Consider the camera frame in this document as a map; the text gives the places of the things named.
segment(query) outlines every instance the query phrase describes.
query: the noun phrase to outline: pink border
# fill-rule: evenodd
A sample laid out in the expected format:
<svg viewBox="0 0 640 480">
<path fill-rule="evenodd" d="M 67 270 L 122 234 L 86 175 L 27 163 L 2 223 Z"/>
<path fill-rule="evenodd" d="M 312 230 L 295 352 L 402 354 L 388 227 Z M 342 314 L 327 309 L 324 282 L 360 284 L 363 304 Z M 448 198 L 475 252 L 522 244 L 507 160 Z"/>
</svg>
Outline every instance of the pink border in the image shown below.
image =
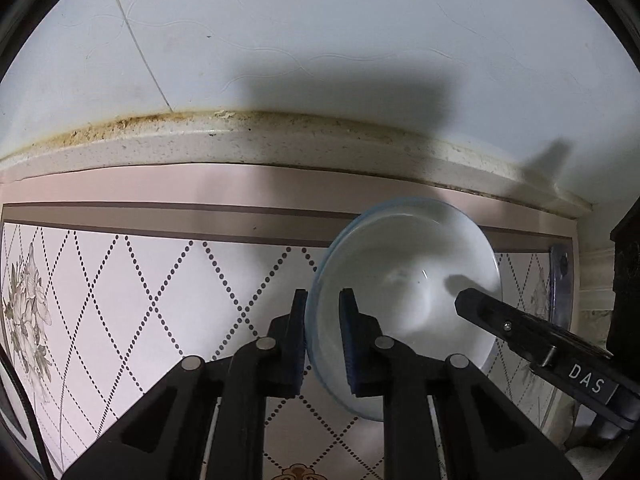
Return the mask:
<svg viewBox="0 0 640 480">
<path fill-rule="evenodd" d="M 332 171 L 245 164 L 124 166 L 27 178 L 0 189 L 3 203 L 164 202 L 360 213 L 400 196 L 450 203 L 483 226 L 577 241 L 576 221 L 452 189 Z"/>
</svg>

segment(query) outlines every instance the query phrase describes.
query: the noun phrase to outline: bowl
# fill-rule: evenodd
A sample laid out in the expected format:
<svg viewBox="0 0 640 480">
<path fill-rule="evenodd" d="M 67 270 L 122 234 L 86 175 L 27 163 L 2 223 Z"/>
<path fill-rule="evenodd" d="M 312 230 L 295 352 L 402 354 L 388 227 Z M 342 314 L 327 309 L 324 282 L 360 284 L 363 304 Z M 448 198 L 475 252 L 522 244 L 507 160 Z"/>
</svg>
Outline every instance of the bowl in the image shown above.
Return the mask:
<svg viewBox="0 0 640 480">
<path fill-rule="evenodd" d="M 429 198 L 378 205 L 353 220 L 318 267 L 305 314 L 306 346 L 319 381 L 347 410 L 383 420 L 381 397 L 356 398 L 342 353 L 338 295 L 352 288 L 361 313 L 416 353 L 454 353 L 484 365 L 495 337 L 456 313 L 457 294 L 473 286 L 502 299 L 494 251 L 455 207 Z"/>
</svg>

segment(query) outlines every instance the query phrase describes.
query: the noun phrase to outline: round metal joint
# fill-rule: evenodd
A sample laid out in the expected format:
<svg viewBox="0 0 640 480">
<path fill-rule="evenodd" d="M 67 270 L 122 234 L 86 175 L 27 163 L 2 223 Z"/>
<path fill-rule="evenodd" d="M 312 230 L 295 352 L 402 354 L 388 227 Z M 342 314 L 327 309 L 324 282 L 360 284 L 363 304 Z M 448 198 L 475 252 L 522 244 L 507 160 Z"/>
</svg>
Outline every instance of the round metal joint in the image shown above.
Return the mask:
<svg viewBox="0 0 640 480">
<path fill-rule="evenodd" d="M 394 340 L 386 335 L 381 335 L 376 338 L 374 344 L 380 349 L 388 350 L 394 345 Z"/>
<path fill-rule="evenodd" d="M 202 364 L 202 359 L 200 359 L 197 355 L 188 355 L 182 360 L 182 369 L 191 371 L 197 370 L 200 368 Z"/>
<path fill-rule="evenodd" d="M 451 366 L 453 366 L 454 368 L 462 369 L 469 366 L 469 359 L 467 359 L 466 356 L 462 354 L 453 354 L 449 358 L 449 362 L 451 363 Z"/>
<path fill-rule="evenodd" d="M 273 337 L 261 337 L 255 342 L 255 345 L 260 350 L 271 350 L 276 346 L 276 340 Z"/>
</svg>

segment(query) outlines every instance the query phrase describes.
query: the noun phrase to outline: screw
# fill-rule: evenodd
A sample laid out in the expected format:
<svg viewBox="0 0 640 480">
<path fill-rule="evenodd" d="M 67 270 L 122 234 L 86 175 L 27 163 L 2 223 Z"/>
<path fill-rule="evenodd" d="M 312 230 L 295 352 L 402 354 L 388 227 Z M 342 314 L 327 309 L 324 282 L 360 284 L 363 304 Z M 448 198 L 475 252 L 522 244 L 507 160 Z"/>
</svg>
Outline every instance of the screw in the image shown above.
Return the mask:
<svg viewBox="0 0 640 480">
<path fill-rule="evenodd" d="M 380 349 L 388 350 L 394 345 L 394 340 L 386 335 L 381 335 L 376 338 L 374 344 Z"/>
<path fill-rule="evenodd" d="M 467 359 L 466 356 L 463 356 L 462 354 L 453 354 L 449 358 L 449 362 L 451 363 L 451 366 L 455 368 L 462 369 L 469 366 L 469 359 Z"/>
<path fill-rule="evenodd" d="M 276 346 L 276 340 L 273 337 L 261 337 L 255 342 L 260 350 L 271 350 Z"/>
<path fill-rule="evenodd" d="M 182 369 L 187 371 L 197 370 L 201 364 L 202 359 L 197 355 L 189 355 L 182 360 Z"/>
</svg>

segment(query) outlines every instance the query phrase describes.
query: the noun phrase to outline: dotted diamond pattern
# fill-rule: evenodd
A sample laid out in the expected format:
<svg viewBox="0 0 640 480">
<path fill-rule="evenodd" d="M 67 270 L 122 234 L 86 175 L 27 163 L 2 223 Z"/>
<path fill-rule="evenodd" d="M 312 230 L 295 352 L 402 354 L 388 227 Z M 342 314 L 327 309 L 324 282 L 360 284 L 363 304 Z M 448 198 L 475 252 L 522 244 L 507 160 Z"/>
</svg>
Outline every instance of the dotted diamond pattern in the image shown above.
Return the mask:
<svg viewBox="0 0 640 480">
<path fill-rule="evenodd" d="M 34 246 L 52 324 L 51 380 L 33 394 L 43 438 L 66 469 L 183 355 L 215 360 L 266 333 L 309 289 L 324 249 L 111 235 L 5 224 L 2 294 Z M 548 316 L 548 254 L 497 254 L 503 298 Z M 21 379 L 30 383 L 20 367 Z M 554 389 L 496 342 L 484 370 L 536 424 Z M 264 477 L 304 463 L 326 478 L 383 477 L 382 424 L 342 409 L 306 364 L 301 395 L 268 399 Z"/>
</svg>

